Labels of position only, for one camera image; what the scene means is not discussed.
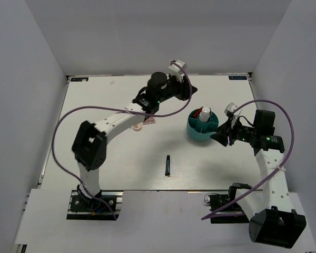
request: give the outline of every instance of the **small object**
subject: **small object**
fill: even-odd
[[[201,112],[198,115],[198,117],[195,119],[194,115],[199,111],[200,109],[195,109],[189,114],[189,118],[187,119],[187,134],[189,137],[191,137],[194,140],[197,141],[208,141],[211,139],[211,135],[215,134],[215,131],[219,125],[219,119],[215,115],[213,111],[211,111],[210,108],[204,107],[201,108]],[[200,120],[200,117],[202,115],[202,110],[204,110],[203,120],[206,119],[206,115],[208,115],[208,118],[205,122],[202,122]]]
[[[202,108],[203,108],[203,106],[202,106],[202,107],[200,107],[200,109],[199,109],[199,110],[197,110],[197,112],[193,115],[193,117],[194,117],[195,119],[197,119],[197,118],[198,118],[198,115],[199,115],[199,113],[201,113]]]
[[[165,167],[165,176],[170,175],[170,156],[166,157],[166,167]]]
[[[140,131],[142,129],[142,124],[138,123],[136,125],[133,125],[132,129],[135,130],[135,131]]]
[[[153,124],[156,123],[156,119],[154,117],[148,118],[143,122],[143,125]]]
[[[199,120],[203,123],[207,123],[207,121],[210,118],[211,109],[209,107],[203,107],[200,114],[199,114]]]

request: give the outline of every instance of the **white cable tie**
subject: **white cable tie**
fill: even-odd
[[[277,166],[275,169],[279,169],[280,171],[285,172],[285,168],[284,167]]]

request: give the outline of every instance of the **white wall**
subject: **white wall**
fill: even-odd
[[[257,98],[279,102],[291,115],[296,139],[288,182],[299,194],[316,242],[316,0],[292,1],[253,81]],[[288,147],[289,127],[280,112],[276,127]]]
[[[26,0],[67,75],[251,72],[290,0]]]
[[[0,253],[36,187],[65,76],[23,0],[0,0]]]

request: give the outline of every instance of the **white bottle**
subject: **white bottle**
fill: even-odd
[[[206,123],[211,114],[211,109],[209,107],[203,107],[200,114],[199,114],[199,120],[203,123]]]

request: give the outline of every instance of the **marker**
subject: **marker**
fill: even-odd
[[[170,175],[170,156],[166,157],[166,168],[165,168],[165,176]]]

